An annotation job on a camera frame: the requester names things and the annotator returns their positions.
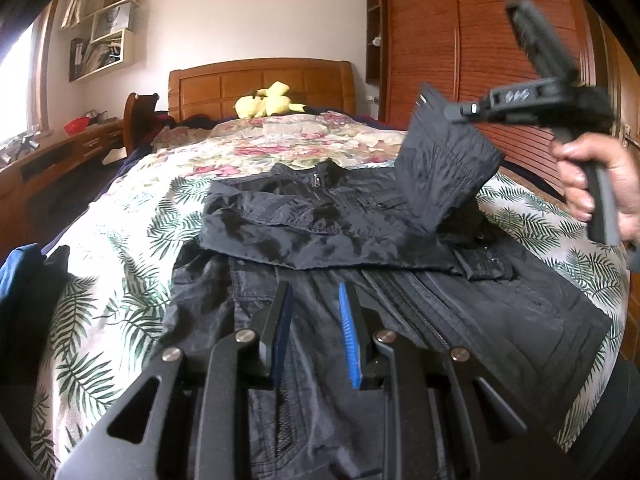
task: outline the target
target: red bowl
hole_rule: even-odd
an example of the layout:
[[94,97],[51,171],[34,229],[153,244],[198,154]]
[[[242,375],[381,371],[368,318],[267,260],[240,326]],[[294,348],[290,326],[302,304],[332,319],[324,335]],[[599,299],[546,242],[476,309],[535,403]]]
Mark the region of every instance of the red bowl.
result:
[[89,117],[83,116],[74,119],[65,125],[65,131],[71,136],[84,132],[89,125]]

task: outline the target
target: metal screw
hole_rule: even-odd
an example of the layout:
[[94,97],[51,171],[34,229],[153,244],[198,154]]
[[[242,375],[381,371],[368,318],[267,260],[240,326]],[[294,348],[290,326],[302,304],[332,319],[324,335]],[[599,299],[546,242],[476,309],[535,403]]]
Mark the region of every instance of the metal screw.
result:
[[392,343],[396,340],[396,333],[393,330],[379,330],[376,332],[376,339],[381,343]]
[[449,355],[457,363],[466,363],[471,357],[469,350],[462,346],[456,346],[455,348],[452,348],[449,352]]
[[174,361],[180,359],[181,355],[182,350],[180,350],[179,348],[167,348],[162,352],[162,361],[164,361],[165,363],[173,363]]
[[248,328],[244,328],[236,332],[236,341],[239,343],[250,343],[255,339],[255,332]]

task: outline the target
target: window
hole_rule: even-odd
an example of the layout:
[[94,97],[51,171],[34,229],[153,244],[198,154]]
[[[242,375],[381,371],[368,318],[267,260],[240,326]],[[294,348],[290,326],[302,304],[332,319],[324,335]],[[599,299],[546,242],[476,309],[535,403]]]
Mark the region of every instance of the window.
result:
[[33,25],[23,32],[0,64],[0,142],[28,129]]
[[53,0],[0,62],[0,146],[27,130],[47,130],[47,58]]

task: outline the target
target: black jacket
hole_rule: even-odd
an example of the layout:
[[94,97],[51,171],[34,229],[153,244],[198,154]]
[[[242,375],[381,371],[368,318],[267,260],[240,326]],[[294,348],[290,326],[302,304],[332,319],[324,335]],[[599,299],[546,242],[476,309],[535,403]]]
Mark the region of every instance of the black jacket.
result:
[[421,97],[395,168],[277,164],[214,182],[200,237],[178,256],[161,346],[187,354],[245,327],[278,280],[294,286],[284,382],[250,396],[256,476],[380,472],[383,397],[351,389],[342,282],[418,345],[471,349],[550,434],[609,328],[583,293],[484,219],[474,197],[502,155],[472,126],[447,123],[435,90]]

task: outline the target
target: yellow plush toy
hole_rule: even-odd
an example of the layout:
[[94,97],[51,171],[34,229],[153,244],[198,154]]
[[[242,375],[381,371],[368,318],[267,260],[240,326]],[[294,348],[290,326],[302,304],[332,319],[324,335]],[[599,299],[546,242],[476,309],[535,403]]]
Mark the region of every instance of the yellow plush toy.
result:
[[269,88],[258,90],[255,97],[247,95],[239,98],[234,108],[240,119],[272,116],[289,111],[303,113],[305,105],[292,104],[291,99],[285,95],[288,91],[289,86],[276,81]]

